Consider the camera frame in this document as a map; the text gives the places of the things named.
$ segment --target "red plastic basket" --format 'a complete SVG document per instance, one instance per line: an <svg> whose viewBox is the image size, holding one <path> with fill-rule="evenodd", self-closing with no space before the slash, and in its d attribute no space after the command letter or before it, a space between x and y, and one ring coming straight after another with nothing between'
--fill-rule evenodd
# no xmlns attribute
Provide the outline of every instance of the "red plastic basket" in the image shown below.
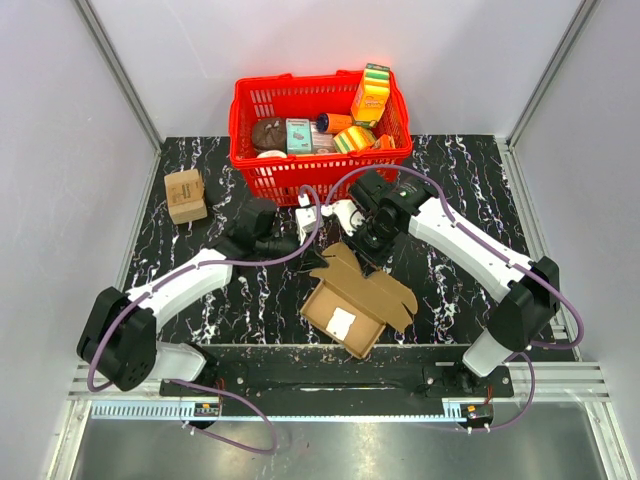
<svg viewBox="0 0 640 480"><path fill-rule="evenodd" d="M279 206L297 205L302 185L316 189L324 201L329 189L342 176L363 165L400 164L411 154L409 114L404 98L391 74L391 95L385 112L373 129L376 137L393 136L394 150L368 150L335 155L289 155L287 158L256 158L251 143L255 123L266 117L308 118L320 113L349 114L362 71L339 70L335 75L244 78L236 83L229 116L231 163L244 175L251 192L274 200ZM387 180L397 172L381 170ZM344 198L357 175L345 182L332 200Z"/></svg>

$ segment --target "metal floor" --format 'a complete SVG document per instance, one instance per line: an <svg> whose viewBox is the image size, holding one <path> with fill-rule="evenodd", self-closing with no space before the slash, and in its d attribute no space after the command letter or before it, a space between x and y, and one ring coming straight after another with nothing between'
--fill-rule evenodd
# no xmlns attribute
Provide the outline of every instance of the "metal floor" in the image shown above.
<svg viewBox="0 0 640 480"><path fill-rule="evenodd" d="M516 413L515 405L496 408L496 424ZM263 457L199 435L191 437L177 423L89 420L72 478L606 478L579 404L534 404L513 428L471 437L419 424L278 423L276 428L279 453ZM260 423L221 423L212 429L268 446Z"/></svg>

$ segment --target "yellow box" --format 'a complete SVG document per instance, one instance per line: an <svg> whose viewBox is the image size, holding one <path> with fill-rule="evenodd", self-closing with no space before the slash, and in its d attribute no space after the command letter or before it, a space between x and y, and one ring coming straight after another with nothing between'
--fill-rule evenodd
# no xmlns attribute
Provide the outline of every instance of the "yellow box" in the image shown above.
<svg viewBox="0 0 640 480"><path fill-rule="evenodd" d="M368 64L351 105L354 124L375 127L389 99L389 68Z"/></svg>

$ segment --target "yellow package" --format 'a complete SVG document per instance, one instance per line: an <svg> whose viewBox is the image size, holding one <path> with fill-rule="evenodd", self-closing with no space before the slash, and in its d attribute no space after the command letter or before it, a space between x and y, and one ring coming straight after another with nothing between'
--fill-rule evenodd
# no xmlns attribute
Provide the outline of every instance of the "yellow package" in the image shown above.
<svg viewBox="0 0 640 480"><path fill-rule="evenodd" d="M359 152L373 145L376 137L371 130L353 125L333 137L339 153Z"/></svg>
<svg viewBox="0 0 640 480"><path fill-rule="evenodd" d="M355 125L373 128L378 124L390 95L389 78L389 67L367 64L351 105Z"/></svg>

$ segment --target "white label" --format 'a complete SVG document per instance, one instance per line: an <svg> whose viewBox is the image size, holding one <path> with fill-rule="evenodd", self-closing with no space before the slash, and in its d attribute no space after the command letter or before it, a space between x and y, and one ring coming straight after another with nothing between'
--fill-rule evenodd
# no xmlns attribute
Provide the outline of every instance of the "white label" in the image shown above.
<svg viewBox="0 0 640 480"><path fill-rule="evenodd" d="M350 314L346 310L336 308L333 311L333 317L329 320L327 325L327 332L336 337L338 340L343 341L347 338L349 328L356 319L355 315Z"/></svg>

